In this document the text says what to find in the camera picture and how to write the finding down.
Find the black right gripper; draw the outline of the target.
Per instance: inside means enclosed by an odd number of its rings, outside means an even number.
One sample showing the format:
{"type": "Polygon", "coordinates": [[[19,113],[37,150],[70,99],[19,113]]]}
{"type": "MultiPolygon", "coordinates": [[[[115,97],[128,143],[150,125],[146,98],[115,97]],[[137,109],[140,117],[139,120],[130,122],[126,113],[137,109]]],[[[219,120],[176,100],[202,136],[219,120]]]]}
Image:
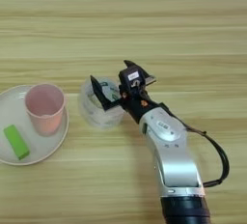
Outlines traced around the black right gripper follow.
{"type": "Polygon", "coordinates": [[[127,80],[121,79],[119,85],[121,97],[117,100],[110,101],[102,92],[99,82],[92,75],[90,76],[91,83],[94,93],[104,110],[120,106],[139,124],[141,118],[147,112],[158,106],[158,103],[151,100],[146,91],[146,86],[153,83],[155,77],[150,76],[142,67],[132,61],[124,60],[124,63],[126,69],[123,71],[123,75],[127,80]]]}

